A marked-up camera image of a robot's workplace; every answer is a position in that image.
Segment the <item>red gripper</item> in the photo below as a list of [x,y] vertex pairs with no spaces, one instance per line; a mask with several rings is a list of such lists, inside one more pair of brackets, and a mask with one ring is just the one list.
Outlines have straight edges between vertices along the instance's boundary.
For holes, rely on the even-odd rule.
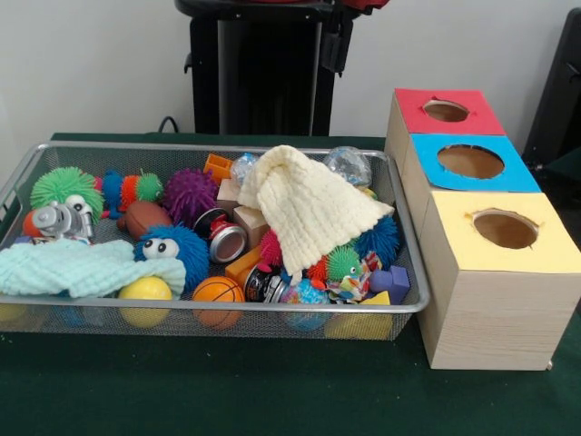
[[[389,0],[341,0],[342,4],[358,13],[381,9]],[[325,23],[320,41],[320,65],[330,72],[343,72],[350,47],[353,23],[350,20]]]

